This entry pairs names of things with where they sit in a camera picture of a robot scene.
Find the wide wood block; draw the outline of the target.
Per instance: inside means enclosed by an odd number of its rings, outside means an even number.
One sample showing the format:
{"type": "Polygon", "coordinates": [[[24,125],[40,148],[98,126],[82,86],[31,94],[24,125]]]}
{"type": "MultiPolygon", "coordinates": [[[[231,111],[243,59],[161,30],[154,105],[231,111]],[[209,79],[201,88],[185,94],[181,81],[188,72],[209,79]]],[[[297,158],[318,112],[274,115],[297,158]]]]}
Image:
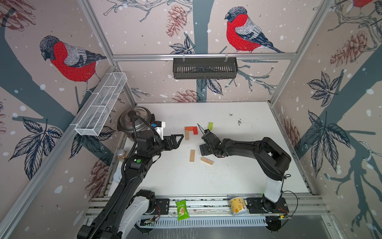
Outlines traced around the wide wood block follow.
{"type": "Polygon", "coordinates": [[[195,161],[195,150],[191,150],[191,153],[190,153],[190,162],[194,162],[195,161]]]}

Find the thin wood block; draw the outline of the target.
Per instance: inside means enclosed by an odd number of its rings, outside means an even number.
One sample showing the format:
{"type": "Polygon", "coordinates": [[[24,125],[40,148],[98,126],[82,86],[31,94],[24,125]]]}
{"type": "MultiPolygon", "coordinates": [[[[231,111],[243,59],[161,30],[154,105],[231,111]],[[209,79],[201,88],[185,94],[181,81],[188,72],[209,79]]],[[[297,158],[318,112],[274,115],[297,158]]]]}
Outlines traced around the thin wood block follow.
{"type": "Polygon", "coordinates": [[[185,139],[190,140],[190,131],[188,129],[185,130],[185,139]]]}

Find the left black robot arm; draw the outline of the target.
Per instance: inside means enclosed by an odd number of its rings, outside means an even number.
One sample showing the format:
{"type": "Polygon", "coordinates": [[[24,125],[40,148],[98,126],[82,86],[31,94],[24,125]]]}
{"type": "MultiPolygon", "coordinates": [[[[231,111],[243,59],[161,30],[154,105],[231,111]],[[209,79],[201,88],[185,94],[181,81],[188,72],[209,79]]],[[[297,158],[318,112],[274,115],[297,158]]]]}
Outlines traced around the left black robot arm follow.
{"type": "Polygon", "coordinates": [[[147,130],[137,131],[133,126],[135,141],[121,166],[121,180],[106,206],[91,225],[83,225],[79,239],[125,239],[138,220],[155,210],[155,193],[150,190],[137,191],[153,165],[153,157],[163,151],[177,149],[183,134],[161,136],[148,122],[147,130]]]}

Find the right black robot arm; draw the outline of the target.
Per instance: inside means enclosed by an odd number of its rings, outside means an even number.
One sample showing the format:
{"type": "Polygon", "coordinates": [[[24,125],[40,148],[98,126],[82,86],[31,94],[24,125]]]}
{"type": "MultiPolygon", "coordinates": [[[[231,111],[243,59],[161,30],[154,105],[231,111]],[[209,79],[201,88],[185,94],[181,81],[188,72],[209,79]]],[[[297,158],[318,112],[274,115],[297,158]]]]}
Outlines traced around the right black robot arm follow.
{"type": "Polygon", "coordinates": [[[266,189],[261,199],[262,209],[265,212],[276,209],[282,196],[285,172],[291,162],[291,157],[277,143],[269,137],[257,141],[236,141],[229,138],[220,140],[208,129],[204,130],[202,140],[205,142],[200,145],[202,156],[242,156],[257,160],[267,176],[266,189]]]}

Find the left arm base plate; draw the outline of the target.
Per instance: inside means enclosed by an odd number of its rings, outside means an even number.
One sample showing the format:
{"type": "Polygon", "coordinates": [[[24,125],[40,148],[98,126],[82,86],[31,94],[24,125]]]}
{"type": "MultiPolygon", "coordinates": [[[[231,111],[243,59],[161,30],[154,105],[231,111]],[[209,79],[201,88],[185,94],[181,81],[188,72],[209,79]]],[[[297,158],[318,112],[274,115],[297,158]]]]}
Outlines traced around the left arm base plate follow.
{"type": "Polygon", "coordinates": [[[150,215],[168,215],[170,209],[170,199],[168,198],[159,198],[155,199],[154,210],[150,215]]]}

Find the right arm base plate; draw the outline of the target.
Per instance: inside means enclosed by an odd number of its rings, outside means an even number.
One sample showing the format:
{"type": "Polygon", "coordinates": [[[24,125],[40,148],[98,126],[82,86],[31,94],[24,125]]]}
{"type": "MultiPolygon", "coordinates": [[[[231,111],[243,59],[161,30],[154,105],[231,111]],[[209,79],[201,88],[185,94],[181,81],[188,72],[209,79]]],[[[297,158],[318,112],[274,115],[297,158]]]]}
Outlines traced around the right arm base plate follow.
{"type": "Polygon", "coordinates": [[[266,197],[247,198],[247,207],[250,214],[288,214],[289,209],[285,198],[272,202],[266,197]]]}

